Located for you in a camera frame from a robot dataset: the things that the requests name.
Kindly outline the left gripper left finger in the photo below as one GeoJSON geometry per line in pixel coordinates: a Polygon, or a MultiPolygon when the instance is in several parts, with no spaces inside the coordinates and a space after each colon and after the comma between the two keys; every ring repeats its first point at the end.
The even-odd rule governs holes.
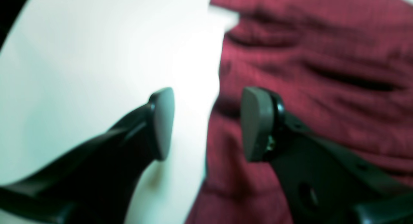
{"type": "Polygon", "coordinates": [[[1,186],[1,210],[44,224],[122,224],[144,170],[166,160],[175,98],[171,87],[34,174],[1,186]]]}

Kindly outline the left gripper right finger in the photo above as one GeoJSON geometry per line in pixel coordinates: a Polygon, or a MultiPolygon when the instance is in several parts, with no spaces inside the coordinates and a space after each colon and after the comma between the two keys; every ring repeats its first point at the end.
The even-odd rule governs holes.
{"type": "Polygon", "coordinates": [[[295,224],[412,223],[412,188],[316,136],[279,94],[245,87],[240,116],[246,160],[271,166],[295,224]]]}

